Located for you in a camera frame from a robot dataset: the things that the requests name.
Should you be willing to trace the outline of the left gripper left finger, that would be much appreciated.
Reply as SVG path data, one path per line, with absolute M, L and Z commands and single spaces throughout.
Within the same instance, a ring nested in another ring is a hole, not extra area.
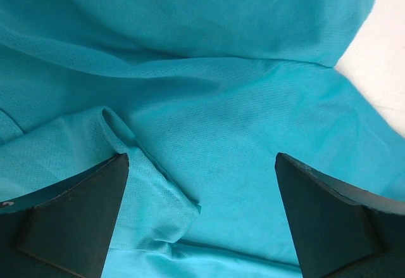
M 128 179 L 127 154 L 1 202 L 1 277 L 100 277 Z

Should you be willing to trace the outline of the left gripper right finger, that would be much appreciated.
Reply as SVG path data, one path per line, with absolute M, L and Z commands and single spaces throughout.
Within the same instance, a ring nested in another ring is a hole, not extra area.
M 404 277 L 404 203 L 285 154 L 275 172 L 303 277 Z

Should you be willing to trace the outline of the teal t-shirt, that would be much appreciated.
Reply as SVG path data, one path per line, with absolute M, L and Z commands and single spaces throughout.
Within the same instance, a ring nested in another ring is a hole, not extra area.
M 277 153 L 404 199 L 335 69 L 373 3 L 1 0 L 1 199 L 126 153 L 104 277 L 299 277 Z

